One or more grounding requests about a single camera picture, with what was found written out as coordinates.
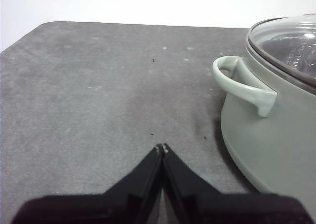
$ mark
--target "lid rim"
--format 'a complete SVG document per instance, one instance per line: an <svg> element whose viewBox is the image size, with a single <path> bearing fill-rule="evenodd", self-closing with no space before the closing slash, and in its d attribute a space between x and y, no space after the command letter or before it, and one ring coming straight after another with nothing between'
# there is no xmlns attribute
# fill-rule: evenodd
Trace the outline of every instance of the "lid rim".
<svg viewBox="0 0 316 224"><path fill-rule="evenodd" d="M301 88L302 90L311 93L316 96L316 87L307 84L306 82L300 80L299 78L294 77L293 75L283 71L279 67L275 66L274 64L270 63L266 59L264 59L257 51L253 49L250 45L248 39L246 39L246 51L249 53L250 56L254 58L254 60L258 61L263 67L271 71L272 73L276 74L277 76L283 78L284 80L288 81L289 83L293 84Z"/></svg>
<svg viewBox="0 0 316 224"><path fill-rule="evenodd" d="M262 23L266 23L269 21L273 21L273 20L277 20L277 19L282 19L282 18L273 18L273 19L267 19L267 20L263 20L261 22L258 22L256 24L254 24L248 31L247 34L247 42L249 43L249 46L251 48L253 48L253 50L258 53L264 60L266 60L267 62L269 62L270 64L276 66L277 68L279 68L280 70L282 70L283 72L295 77L296 79L302 81L303 83L306 83L308 85L310 85L313 88L316 88L316 79L314 79L311 76L308 76L307 74L295 70L293 68L291 68L289 65L287 65L286 63L278 60L277 58L273 57L272 55L270 55L269 53L267 53L266 51L264 51L263 49L261 49L261 47L259 47L253 40L251 32L252 30L257 27L258 25L262 24Z"/></svg>

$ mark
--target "pot lid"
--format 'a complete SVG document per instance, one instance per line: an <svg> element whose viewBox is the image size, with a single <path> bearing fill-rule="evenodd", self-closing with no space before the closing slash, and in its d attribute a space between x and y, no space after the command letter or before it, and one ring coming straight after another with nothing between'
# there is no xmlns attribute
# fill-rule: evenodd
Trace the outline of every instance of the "pot lid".
<svg viewBox="0 0 316 224"><path fill-rule="evenodd" d="M316 87L316 14L260 22L248 40L265 60Z"/></svg>

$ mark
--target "gray pot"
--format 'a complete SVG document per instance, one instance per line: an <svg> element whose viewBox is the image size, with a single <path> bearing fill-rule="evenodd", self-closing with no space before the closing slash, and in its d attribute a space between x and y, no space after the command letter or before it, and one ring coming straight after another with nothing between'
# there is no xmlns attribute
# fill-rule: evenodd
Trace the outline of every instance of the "gray pot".
<svg viewBox="0 0 316 224"><path fill-rule="evenodd" d="M216 59L212 72L228 92L221 127L237 166L316 219L316 15L254 25L244 55Z"/></svg>

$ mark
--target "black object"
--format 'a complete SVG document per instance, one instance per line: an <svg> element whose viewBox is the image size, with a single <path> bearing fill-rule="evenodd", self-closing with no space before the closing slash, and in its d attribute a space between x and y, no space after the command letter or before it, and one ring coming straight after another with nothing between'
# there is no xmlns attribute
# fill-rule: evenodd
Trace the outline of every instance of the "black object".
<svg viewBox="0 0 316 224"><path fill-rule="evenodd" d="M164 144L104 194L34 199L22 206L12 224L144 224L162 188L181 224L313 223L291 197L221 194Z"/></svg>

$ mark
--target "pot handle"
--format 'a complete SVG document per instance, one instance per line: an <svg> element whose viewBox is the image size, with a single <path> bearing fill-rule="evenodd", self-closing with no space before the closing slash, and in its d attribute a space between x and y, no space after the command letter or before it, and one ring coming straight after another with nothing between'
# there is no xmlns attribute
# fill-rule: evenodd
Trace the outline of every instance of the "pot handle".
<svg viewBox="0 0 316 224"><path fill-rule="evenodd" d="M228 70L230 76L238 70L246 82L256 87L237 82L224 75L220 70ZM231 93L258 108L258 115L267 117L277 99L277 92L260 81L245 65L241 57L223 56L216 59L212 67L213 77L226 92Z"/></svg>

